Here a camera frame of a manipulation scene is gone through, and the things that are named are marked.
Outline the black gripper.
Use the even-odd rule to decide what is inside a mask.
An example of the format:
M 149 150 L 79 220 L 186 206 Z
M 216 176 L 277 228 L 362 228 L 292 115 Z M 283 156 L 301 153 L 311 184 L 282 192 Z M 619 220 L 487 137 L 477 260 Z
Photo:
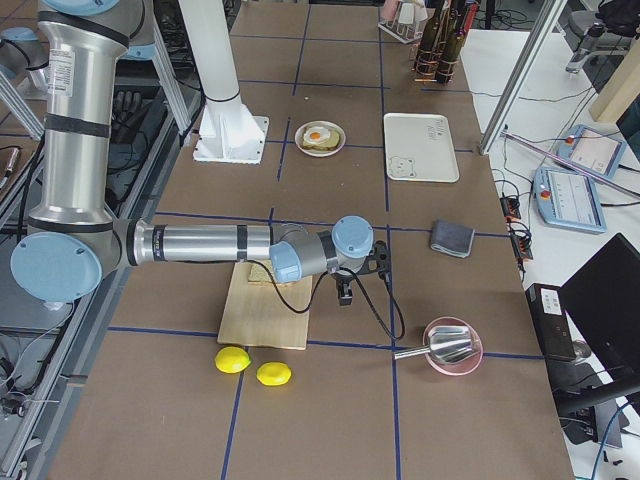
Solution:
M 357 274 L 348 268 L 343 268 L 333 272 L 331 274 L 331 277 L 336 282 L 339 305 L 340 306 L 351 305 L 353 301 L 353 292 L 351 289 L 351 283 L 357 282 L 358 280 Z

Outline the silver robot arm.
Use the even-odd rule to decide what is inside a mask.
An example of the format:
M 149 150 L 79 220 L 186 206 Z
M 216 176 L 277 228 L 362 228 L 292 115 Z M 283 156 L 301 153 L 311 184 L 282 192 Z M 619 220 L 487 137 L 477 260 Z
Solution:
M 106 210 L 105 187 L 117 62 L 155 49 L 149 1 L 43 1 L 38 24 L 50 43 L 42 197 L 11 259 L 17 284 L 45 302 L 72 302 L 112 271 L 145 262 L 268 260 L 281 283 L 354 273 L 373 250 L 358 216 L 330 230 L 296 225 L 151 225 Z
M 1 32 L 1 73 L 26 98 L 44 100 L 48 90 L 49 55 L 36 33 L 27 27 Z

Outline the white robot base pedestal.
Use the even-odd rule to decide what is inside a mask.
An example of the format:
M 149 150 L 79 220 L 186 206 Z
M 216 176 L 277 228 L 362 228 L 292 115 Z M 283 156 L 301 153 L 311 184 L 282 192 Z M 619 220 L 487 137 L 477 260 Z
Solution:
M 241 98 L 223 3 L 185 0 L 179 5 L 205 98 L 194 159 L 256 165 L 269 119 L 252 115 Z

